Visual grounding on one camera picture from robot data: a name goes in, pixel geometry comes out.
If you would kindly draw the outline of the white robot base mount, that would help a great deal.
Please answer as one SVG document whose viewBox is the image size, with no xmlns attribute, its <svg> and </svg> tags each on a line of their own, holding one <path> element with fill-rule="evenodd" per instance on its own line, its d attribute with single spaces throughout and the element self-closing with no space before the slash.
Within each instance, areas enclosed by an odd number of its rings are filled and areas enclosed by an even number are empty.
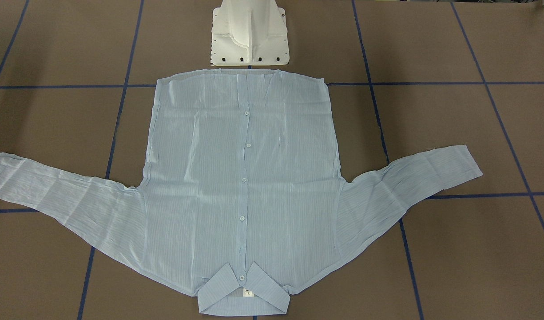
<svg viewBox="0 0 544 320">
<path fill-rule="evenodd" d="M 212 12 L 210 64 L 278 66 L 290 61 L 286 11 L 275 0 L 224 0 Z"/>
</svg>

